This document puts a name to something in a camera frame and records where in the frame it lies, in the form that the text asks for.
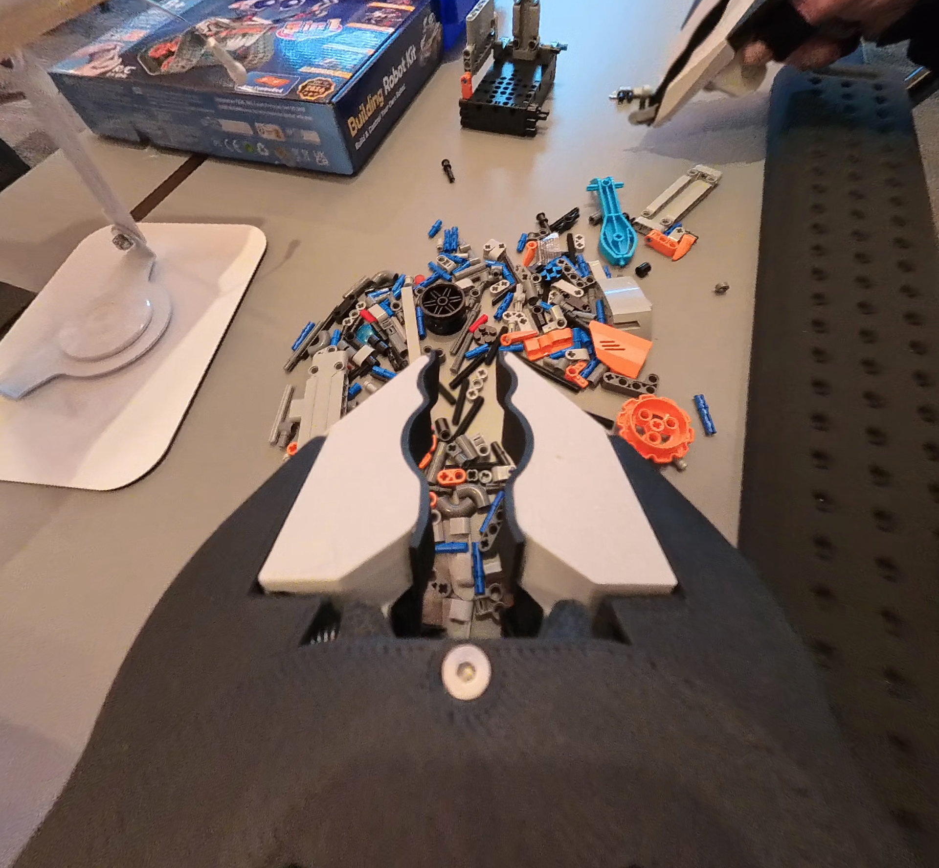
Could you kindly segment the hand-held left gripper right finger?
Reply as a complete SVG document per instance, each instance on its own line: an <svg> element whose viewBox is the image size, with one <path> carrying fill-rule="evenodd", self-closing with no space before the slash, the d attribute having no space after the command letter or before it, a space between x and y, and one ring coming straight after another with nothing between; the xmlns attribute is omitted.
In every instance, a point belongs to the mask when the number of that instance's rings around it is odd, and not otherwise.
<svg viewBox="0 0 939 868"><path fill-rule="evenodd" d="M504 637L535 637L571 602L590 621L612 598L670 596L676 574L618 451L627 449L521 359L499 360L505 486Z"/></svg>

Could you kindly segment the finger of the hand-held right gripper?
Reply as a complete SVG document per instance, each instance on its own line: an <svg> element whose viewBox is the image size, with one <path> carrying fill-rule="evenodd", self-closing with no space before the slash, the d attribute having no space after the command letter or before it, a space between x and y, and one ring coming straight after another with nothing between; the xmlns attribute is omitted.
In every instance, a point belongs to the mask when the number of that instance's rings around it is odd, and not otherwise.
<svg viewBox="0 0 939 868"><path fill-rule="evenodd" d="M770 12L785 0L695 0L667 54L653 96L653 126L675 117L710 88L740 97L756 89L762 73L743 72L741 52L762 36Z"/></svg>
<svg viewBox="0 0 939 868"><path fill-rule="evenodd" d="M698 92L716 87L734 64L737 49L729 36L750 1L695 1L671 45L657 85L664 87L661 102L687 102Z"/></svg>

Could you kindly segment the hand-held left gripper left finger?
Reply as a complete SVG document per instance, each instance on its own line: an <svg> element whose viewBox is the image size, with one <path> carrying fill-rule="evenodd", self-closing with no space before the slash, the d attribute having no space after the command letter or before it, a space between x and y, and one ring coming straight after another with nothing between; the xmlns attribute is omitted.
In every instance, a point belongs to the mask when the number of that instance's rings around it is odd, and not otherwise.
<svg viewBox="0 0 939 868"><path fill-rule="evenodd" d="M324 439L259 573L265 594L320 595L387 611L420 634L435 560L429 486L440 359L421 357Z"/></svg>

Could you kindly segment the grey connector piece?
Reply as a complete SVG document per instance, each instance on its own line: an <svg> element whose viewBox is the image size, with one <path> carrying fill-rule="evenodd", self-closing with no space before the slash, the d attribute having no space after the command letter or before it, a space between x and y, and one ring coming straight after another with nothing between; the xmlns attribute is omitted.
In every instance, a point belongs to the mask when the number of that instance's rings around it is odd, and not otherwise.
<svg viewBox="0 0 939 868"><path fill-rule="evenodd" d="M664 87L619 87L608 98L629 111L630 123L651 127L658 118Z"/></svg>

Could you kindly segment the turquoise connector piece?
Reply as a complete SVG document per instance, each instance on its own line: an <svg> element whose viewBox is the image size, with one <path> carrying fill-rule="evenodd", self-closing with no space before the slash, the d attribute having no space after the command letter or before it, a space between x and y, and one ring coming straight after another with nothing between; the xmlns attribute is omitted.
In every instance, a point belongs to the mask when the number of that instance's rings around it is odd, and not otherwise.
<svg viewBox="0 0 939 868"><path fill-rule="evenodd" d="M598 251L607 264L617 268L630 264L639 245L637 230L625 215L618 196L624 185L613 177L604 177L592 179L586 187L587 192L595 193L601 212Z"/></svg>

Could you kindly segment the pile of plastic building pieces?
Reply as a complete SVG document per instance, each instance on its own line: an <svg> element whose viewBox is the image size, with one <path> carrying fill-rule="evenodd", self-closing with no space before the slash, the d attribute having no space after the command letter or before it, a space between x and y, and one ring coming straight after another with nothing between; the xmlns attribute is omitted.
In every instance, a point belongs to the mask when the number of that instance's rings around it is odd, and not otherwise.
<svg viewBox="0 0 939 868"><path fill-rule="evenodd" d="M491 635L511 604L496 546L515 464L493 423L475 428L481 414L497 413L498 357L518 356L555 387L577 394L600 388L624 403L645 394L664 397L654 374L630 379L593 356L588 325L605 321L597 280L614 276L584 257L582 235L560 238L578 216L575 208L551 227L542 222L540 235L523 235L515 261L497 240L473 251L457 227L442 231L438 221L428 234L438 238L438 254L426 275L384 272L359 281L292 346L297 364L307 361L309 369L329 345L348 351L343 416L416 359L417 346L439 359L450 350L451 383L440 383L438 393L447 409L431 421L430 449L419 463L429 486L435 550L424 635L469 635L476 627ZM455 282L469 301L466 323L452 337L428 334L421 318L420 292L438 280Z"/></svg>

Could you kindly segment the orange panel piece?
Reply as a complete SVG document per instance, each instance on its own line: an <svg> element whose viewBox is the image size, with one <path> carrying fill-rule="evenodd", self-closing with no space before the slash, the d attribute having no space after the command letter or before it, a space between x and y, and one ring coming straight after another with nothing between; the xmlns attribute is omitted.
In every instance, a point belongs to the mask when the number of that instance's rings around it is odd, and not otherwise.
<svg viewBox="0 0 939 868"><path fill-rule="evenodd" d="M620 376L640 377L652 348L651 340L597 320L589 323L588 332L596 360Z"/></svg>

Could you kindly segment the small black machine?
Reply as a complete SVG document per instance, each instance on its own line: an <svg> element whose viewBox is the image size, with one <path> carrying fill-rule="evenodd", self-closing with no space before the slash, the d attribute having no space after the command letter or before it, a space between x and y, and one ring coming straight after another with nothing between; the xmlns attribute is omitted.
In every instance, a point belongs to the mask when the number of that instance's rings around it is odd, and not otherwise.
<svg viewBox="0 0 939 868"><path fill-rule="evenodd" d="M512 34L499 36L494 0L479 0L466 18L459 99L464 130L532 138L545 122L558 55L567 46L540 38L542 0L513 0Z"/></svg>

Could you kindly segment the white panel piece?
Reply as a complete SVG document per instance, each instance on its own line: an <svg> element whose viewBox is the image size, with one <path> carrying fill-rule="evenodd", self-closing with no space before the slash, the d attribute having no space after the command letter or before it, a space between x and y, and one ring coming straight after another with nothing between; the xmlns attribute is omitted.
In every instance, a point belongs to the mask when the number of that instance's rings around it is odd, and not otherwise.
<svg viewBox="0 0 939 868"><path fill-rule="evenodd" d="M633 277L600 277L605 323L645 339L652 338L651 301Z"/></svg>

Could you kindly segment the black spoked wheel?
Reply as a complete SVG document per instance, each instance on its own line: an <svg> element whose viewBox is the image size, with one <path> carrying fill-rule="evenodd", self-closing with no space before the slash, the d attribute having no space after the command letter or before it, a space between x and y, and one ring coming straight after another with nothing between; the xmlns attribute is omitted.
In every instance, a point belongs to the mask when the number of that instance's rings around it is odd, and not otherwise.
<svg viewBox="0 0 939 868"><path fill-rule="evenodd" d="M438 280L423 287L419 307L424 329L438 337L452 337L464 327L469 311L469 301L464 289L455 282Z"/></svg>

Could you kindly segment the white book stand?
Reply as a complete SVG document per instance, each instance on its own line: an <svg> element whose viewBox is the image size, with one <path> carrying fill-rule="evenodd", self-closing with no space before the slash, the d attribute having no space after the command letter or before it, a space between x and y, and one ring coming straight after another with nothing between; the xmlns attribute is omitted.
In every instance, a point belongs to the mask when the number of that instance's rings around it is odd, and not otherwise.
<svg viewBox="0 0 939 868"><path fill-rule="evenodd" d="M2 60L107 222L2 338L1 478L107 491L165 456L267 240L248 225L135 221L24 51L66 1L2 0Z"/></svg>

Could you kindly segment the blue cardboard kit box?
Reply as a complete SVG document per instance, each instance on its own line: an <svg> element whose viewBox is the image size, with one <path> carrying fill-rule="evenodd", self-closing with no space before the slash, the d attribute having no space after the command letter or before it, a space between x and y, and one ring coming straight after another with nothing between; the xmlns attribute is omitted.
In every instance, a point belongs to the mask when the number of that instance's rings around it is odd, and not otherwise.
<svg viewBox="0 0 939 868"><path fill-rule="evenodd" d="M352 176L442 34L440 0L163 0L50 74L94 134Z"/></svg>

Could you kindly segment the long grey frame piece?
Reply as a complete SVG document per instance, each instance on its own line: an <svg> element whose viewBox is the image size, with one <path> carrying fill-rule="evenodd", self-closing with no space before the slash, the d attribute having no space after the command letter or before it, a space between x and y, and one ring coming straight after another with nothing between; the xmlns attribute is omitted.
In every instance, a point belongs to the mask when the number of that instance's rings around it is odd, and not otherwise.
<svg viewBox="0 0 939 868"><path fill-rule="evenodd" d="M288 385L278 406L268 443L287 462L312 439L326 438L346 411L349 353L338 345L318 351L302 393Z"/></svg>

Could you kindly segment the grey frame with orange bracket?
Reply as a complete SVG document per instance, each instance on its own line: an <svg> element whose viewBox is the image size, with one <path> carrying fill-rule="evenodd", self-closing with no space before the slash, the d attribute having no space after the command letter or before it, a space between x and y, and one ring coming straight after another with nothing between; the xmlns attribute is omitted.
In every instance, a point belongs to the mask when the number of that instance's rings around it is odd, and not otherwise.
<svg viewBox="0 0 939 868"><path fill-rule="evenodd" d="M681 260L698 236L685 227L685 217L721 182L723 173L695 164L659 193L631 220L647 247L672 262Z"/></svg>

